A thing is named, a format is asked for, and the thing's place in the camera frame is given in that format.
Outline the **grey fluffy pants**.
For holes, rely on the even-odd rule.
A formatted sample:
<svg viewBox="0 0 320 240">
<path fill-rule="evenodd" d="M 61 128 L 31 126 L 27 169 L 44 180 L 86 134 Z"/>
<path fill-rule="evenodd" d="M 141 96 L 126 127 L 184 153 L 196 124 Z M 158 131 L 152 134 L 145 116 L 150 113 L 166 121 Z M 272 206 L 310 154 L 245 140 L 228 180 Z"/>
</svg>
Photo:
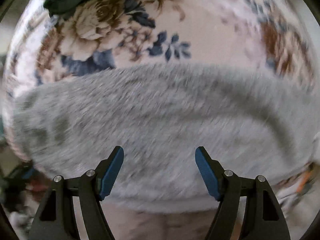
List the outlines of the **grey fluffy pants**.
<svg viewBox="0 0 320 240">
<path fill-rule="evenodd" d="M 289 178 L 317 155 L 319 87 L 226 66 L 135 66 L 25 92 L 12 129 L 48 176 L 80 176 L 121 146 L 112 201 L 149 212 L 208 210 L 216 205 L 196 148 L 239 176 Z"/>
</svg>

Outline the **pink grey fleece clothing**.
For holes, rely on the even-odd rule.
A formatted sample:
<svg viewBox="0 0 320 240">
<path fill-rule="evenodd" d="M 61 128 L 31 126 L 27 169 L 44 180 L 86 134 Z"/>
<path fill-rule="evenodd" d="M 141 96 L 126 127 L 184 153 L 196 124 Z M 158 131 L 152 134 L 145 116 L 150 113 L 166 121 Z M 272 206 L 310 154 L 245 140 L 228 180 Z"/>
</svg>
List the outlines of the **pink grey fleece clothing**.
<svg viewBox="0 0 320 240">
<path fill-rule="evenodd" d="M 103 203 L 115 239 L 204 239 L 215 210 L 192 213 L 148 213 Z"/>
</svg>

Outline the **floral bed quilt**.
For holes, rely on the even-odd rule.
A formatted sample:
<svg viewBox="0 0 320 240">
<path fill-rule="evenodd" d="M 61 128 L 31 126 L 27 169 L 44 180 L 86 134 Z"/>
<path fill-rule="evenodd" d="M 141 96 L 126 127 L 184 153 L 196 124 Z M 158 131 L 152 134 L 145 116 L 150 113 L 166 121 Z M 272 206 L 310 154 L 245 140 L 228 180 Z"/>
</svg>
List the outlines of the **floral bed quilt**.
<svg viewBox="0 0 320 240">
<path fill-rule="evenodd" d="M 15 100 L 41 85 L 156 64 L 205 64 L 318 86 L 313 46 L 286 0 L 89 0 L 50 15 L 29 0 L 4 72 L 3 119 L 15 153 Z"/>
</svg>

